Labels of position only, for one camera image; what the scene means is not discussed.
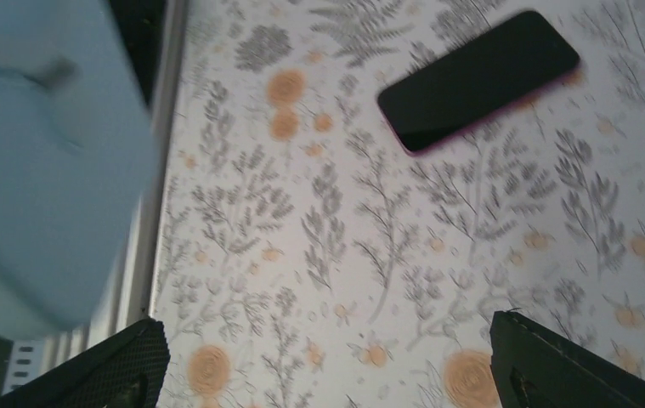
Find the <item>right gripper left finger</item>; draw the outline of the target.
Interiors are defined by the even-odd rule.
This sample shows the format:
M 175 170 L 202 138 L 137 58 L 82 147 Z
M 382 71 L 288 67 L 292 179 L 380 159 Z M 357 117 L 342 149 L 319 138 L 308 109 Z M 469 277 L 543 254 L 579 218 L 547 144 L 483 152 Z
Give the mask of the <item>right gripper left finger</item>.
M 142 319 L 1 396 L 0 407 L 153 408 L 169 361 L 163 323 Z

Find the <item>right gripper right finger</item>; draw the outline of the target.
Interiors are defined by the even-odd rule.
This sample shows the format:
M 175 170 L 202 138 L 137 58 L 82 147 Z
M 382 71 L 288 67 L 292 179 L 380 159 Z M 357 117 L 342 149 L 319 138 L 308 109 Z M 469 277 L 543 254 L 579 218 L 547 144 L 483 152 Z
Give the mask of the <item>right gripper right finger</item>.
M 490 326 L 501 406 L 645 407 L 645 381 L 515 311 Z

